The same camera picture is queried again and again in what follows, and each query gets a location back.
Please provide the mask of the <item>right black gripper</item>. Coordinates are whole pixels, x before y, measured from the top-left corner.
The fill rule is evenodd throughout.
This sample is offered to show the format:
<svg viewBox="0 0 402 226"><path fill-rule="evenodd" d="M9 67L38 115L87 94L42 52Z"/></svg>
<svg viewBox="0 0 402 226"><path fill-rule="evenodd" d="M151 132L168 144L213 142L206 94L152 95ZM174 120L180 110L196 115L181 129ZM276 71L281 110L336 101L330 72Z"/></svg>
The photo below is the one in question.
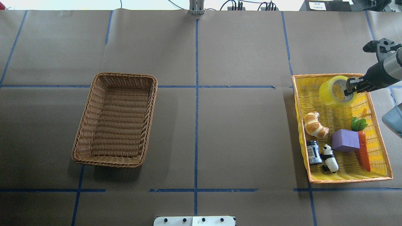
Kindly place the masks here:
<svg viewBox="0 0 402 226"><path fill-rule="evenodd" d="M354 92L372 92L390 86L390 76L384 66L378 62L370 67L364 76L359 78L348 78L344 96L352 95Z"/></svg>

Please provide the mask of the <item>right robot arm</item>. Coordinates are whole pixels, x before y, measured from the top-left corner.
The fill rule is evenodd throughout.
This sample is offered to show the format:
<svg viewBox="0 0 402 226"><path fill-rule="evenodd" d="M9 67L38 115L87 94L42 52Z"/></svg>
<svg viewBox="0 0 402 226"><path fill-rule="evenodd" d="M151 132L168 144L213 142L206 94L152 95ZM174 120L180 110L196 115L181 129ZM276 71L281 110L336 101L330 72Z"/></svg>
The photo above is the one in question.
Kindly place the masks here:
<svg viewBox="0 0 402 226"><path fill-rule="evenodd" d="M401 49L398 49L393 53L381 56L378 63L370 67L364 76L347 79L344 95L349 96L354 92L372 92L387 88L400 82L401 75ZM401 116L401 103L382 116L383 123L399 137L402 134Z"/></svg>

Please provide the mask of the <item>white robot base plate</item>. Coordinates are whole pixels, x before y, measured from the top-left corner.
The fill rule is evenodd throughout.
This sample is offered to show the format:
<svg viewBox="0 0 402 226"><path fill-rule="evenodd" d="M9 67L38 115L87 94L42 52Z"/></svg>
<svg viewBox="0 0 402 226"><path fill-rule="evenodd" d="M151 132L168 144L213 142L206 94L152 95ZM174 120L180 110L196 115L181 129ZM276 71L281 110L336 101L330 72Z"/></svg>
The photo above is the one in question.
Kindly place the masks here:
<svg viewBox="0 0 402 226"><path fill-rule="evenodd" d="M160 216L154 226L236 226L234 216Z"/></svg>

